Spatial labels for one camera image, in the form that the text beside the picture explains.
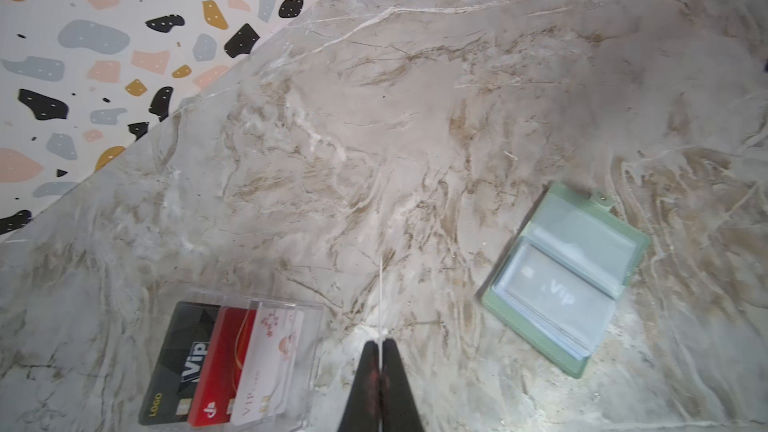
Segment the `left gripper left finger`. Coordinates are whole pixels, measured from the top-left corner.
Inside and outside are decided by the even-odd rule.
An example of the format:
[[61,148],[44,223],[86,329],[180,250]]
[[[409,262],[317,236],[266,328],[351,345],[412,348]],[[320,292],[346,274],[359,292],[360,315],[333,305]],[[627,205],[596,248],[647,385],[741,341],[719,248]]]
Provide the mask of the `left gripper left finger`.
[[379,347],[365,343],[338,432],[377,432],[380,422]]

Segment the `white pink VIP card in box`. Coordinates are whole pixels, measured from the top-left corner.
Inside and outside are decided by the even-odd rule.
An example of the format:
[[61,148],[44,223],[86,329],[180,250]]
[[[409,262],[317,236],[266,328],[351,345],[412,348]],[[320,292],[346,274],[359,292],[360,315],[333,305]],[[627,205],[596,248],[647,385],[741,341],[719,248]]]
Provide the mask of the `white pink VIP card in box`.
[[230,423],[241,426],[285,411],[304,313],[261,306],[255,316]]

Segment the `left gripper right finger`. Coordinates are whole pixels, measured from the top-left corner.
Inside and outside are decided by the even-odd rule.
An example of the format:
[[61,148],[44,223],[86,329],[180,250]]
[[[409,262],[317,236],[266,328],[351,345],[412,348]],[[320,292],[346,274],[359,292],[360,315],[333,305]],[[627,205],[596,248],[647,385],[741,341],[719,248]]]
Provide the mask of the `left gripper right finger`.
[[424,432],[397,343],[382,344],[382,430]]

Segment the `black VIP card in box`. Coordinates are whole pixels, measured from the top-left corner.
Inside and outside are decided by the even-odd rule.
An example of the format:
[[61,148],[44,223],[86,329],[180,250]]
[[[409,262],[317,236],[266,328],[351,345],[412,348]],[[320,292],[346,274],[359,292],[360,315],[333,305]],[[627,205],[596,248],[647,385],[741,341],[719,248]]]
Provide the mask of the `black VIP card in box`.
[[187,420],[219,311],[217,304],[176,304],[139,412],[141,425]]

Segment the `grey VIP card in holder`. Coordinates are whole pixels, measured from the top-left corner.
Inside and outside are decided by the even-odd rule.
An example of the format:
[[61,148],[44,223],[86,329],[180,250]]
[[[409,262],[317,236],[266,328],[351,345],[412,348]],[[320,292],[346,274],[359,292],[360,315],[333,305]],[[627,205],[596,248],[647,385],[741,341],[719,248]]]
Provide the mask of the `grey VIP card in holder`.
[[616,309],[615,299],[528,241],[514,248],[492,290],[578,359],[594,354]]

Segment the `clear acrylic card box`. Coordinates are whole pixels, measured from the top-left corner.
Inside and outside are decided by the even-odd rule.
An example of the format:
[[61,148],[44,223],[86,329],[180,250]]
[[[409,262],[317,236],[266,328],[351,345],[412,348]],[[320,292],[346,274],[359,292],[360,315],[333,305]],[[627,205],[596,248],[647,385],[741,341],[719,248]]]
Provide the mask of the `clear acrylic card box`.
[[302,431],[325,310],[314,302],[185,287],[160,296],[136,422],[143,431]]

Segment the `red card in box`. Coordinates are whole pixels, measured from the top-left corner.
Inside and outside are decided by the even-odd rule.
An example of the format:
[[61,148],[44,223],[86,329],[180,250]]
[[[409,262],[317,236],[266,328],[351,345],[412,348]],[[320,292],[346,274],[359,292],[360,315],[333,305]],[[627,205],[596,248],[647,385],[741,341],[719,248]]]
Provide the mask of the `red card in box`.
[[227,306],[219,310],[188,415],[192,427],[230,421],[256,312]]

